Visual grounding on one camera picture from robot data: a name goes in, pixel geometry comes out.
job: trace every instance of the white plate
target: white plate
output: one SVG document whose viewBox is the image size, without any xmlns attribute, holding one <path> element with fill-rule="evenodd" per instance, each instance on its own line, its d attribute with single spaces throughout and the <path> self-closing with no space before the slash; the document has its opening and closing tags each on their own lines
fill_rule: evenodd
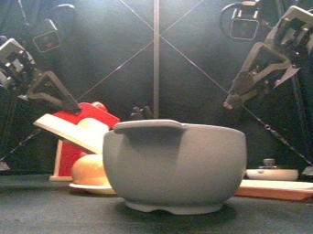
<svg viewBox="0 0 313 234">
<path fill-rule="evenodd" d="M 90 193 L 94 194 L 105 194 L 105 195 L 116 195 L 116 191 L 113 190 L 112 186 L 85 186 L 85 185 L 78 185 L 71 183 L 70 184 L 71 187 L 74 188 L 81 188 L 85 189 L 86 191 L 89 191 Z"/>
</svg>

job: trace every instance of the wooden cutting board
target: wooden cutting board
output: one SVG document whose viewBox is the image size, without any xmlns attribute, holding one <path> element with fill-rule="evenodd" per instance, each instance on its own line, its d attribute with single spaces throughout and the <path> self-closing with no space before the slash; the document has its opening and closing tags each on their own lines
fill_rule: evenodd
<svg viewBox="0 0 313 234">
<path fill-rule="evenodd" d="M 241 186 L 235 195 L 240 197 L 304 200 L 313 197 L 313 183 L 243 180 Z"/>
</svg>

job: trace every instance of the small pot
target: small pot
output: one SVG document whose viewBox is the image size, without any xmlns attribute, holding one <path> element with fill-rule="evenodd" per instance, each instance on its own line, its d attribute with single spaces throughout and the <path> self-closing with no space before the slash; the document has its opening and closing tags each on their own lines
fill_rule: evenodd
<svg viewBox="0 0 313 234">
<path fill-rule="evenodd" d="M 276 160 L 264 159 L 264 165 L 253 166 L 247 171 L 249 179 L 295 181 L 299 178 L 299 170 L 287 165 L 276 165 Z"/>
<path fill-rule="evenodd" d="M 221 209 L 247 170 L 240 131 L 172 120 L 121 122 L 105 135 L 105 168 L 126 206 L 178 215 Z"/>
</svg>

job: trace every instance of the small white bowl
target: small white bowl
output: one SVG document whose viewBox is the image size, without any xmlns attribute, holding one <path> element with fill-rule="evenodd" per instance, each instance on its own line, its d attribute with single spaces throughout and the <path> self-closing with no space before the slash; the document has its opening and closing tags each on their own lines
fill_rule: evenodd
<svg viewBox="0 0 313 234">
<path fill-rule="evenodd" d="M 296 169 L 248 169 L 247 174 L 249 179 L 256 180 L 295 181 L 299 178 Z"/>
</svg>

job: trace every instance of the dark backdrop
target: dark backdrop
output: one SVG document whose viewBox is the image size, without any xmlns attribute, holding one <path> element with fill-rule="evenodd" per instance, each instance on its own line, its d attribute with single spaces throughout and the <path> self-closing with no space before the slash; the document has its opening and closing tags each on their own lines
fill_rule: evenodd
<svg viewBox="0 0 313 234">
<path fill-rule="evenodd" d="M 221 10 L 232 2 L 161 1 L 160 118 L 233 127 L 248 136 L 249 165 L 259 165 L 264 158 L 275 157 L 280 164 L 297 165 L 304 169 L 305 161 L 265 130 L 253 115 L 243 108 L 228 111 L 223 107 L 232 80 L 257 41 L 233 41 L 220 31 Z M 305 2 L 304 7 L 309 7 L 308 1 Z M 22 3 L 29 20 L 33 20 L 37 1 Z M 74 26 L 69 12 L 50 16 L 62 37 L 69 34 L 62 46 L 45 54 L 38 53 L 30 43 L 27 48 L 42 69 L 51 69 L 57 73 L 79 102 L 101 101 L 109 112 L 128 121 L 136 106 L 150 106 L 153 109 L 154 1 L 41 1 L 41 12 L 65 3 L 77 8 Z M 18 1 L 2 1 L 0 6 L 2 35 L 22 40 Z M 265 1 L 264 13 L 268 22 L 275 25 L 276 1 Z M 307 66 L 300 84 L 305 84 L 301 97 L 307 107 L 308 126 L 312 124 L 311 70 Z M 35 119 L 54 110 L 27 101 L 15 101 L 5 90 L 0 92 L 2 154 L 6 155 L 35 129 Z M 299 124 L 304 116 L 299 114 L 292 82 L 285 82 L 261 100 L 251 101 L 248 107 L 313 160 L 307 131 L 304 133 Z M 42 133 L 7 162 L 17 171 L 51 172 L 55 147 L 55 137 Z"/>
</svg>

